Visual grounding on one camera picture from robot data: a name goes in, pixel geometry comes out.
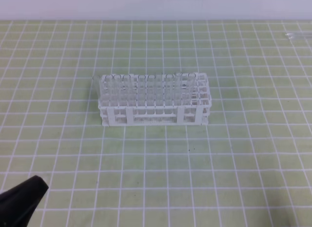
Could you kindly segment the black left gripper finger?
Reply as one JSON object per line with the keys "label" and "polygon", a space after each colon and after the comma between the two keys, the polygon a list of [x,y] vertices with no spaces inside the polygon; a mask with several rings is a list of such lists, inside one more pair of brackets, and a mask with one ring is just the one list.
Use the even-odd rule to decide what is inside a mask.
{"label": "black left gripper finger", "polygon": [[26,227],[48,190],[45,181],[34,175],[0,195],[0,225]]}

